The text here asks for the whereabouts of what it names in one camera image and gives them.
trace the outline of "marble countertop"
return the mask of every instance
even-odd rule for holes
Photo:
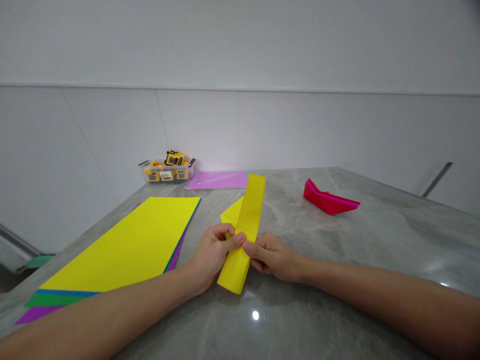
[[[480,218],[337,167],[254,172],[267,179],[259,233],[270,231],[307,256],[404,272],[480,297]],[[360,207],[327,215],[303,198],[308,178]],[[0,300],[0,337],[15,330],[23,305],[44,281],[148,197],[202,198],[178,267],[193,255],[202,231],[219,223],[244,191],[145,185]],[[115,358],[434,359],[348,304],[252,268],[241,295],[214,284]]]

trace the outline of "plastic storage box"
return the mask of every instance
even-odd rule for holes
[[[163,159],[146,160],[138,164],[147,184],[185,184],[195,174],[195,159],[188,160],[185,165],[165,165]]]

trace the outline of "yellow paper strip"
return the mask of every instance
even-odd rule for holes
[[[254,243],[257,240],[262,205],[264,202],[266,179],[263,176],[250,174],[246,186],[245,195],[242,199],[233,204],[222,215],[222,221],[230,218],[235,219],[234,212],[239,210],[238,221],[236,221],[235,233],[245,233],[246,241]],[[228,253],[225,263],[218,277],[217,284],[230,290],[232,293],[240,294],[244,288],[247,272],[249,271],[250,257],[242,248],[232,250]]]
[[[40,289],[106,292],[161,275],[199,197],[149,197]]]

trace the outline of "finger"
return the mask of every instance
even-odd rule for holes
[[[270,251],[265,250],[263,247],[258,246],[256,243],[250,241],[245,241],[242,247],[246,254],[252,259],[260,260],[265,264],[268,263],[268,260],[270,258]]]
[[[268,249],[268,245],[270,245],[270,248],[272,247],[273,241],[275,241],[275,236],[272,235],[271,232],[264,232],[262,235],[256,238],[255,243],[259,246],[261,246],[264,249]]]
[[[210,230],[215,234],[217,238],[221,238],[226,233],[231,236],[235,234],[235,229],[231,223],[217,224],[210,227]]]
[[[251,259],[250,265],[252,265],[259,273],[268,275],[272,274],[272,272],[265,266],[265,264],[259,260]]]
[[[225,253],[241,247],[245,239],[245,234],[243,232],[240,232],[236,235],[233,235],[231,238],[222,241],[222,246],[225,249]]]

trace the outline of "paper boat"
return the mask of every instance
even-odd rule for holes
[[[320,191],[315,183],[310,179],[308,179],[305,183],[303,197],[316,207],[322,209],[328,215],[335,215],[355,210],[360,205],[358,201],[335,196],[330,194],[328,191]]]

